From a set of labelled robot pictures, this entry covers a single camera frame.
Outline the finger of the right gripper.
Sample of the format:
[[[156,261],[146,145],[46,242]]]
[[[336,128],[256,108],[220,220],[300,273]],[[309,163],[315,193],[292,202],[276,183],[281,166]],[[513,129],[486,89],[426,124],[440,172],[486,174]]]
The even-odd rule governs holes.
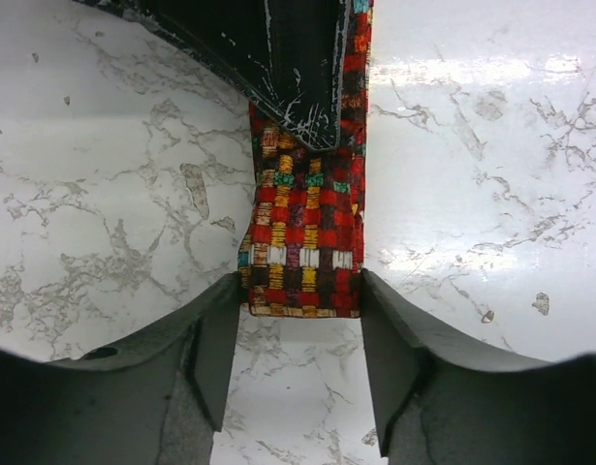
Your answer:
[[[322,0],[93,1],[204,64],[307,148],[340,140],[350,5]]]

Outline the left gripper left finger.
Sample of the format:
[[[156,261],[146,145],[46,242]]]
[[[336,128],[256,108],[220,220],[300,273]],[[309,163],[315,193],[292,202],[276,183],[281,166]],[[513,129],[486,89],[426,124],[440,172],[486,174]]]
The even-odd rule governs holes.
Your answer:
[[[78,359],[0,349],[0,464],[206,464],[223,424],[239,279]]]

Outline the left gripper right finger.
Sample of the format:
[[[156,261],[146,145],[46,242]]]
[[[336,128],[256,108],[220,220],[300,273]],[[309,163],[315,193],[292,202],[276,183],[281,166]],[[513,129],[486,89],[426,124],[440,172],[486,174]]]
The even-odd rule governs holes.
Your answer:
[[[596,354],[547,362],[496,348],[370,270],[361,327],[391,464],[596,464]]]

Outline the red patterned tie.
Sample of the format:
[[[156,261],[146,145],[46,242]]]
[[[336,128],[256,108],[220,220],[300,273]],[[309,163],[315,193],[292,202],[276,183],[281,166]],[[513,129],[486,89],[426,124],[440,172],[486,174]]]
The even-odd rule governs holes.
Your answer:
[[[309,151],[255,106],[249,108],[256,190],[237,267],[242,305],[253,316],[360,314],[373,6],[351,4],[338,148]]]

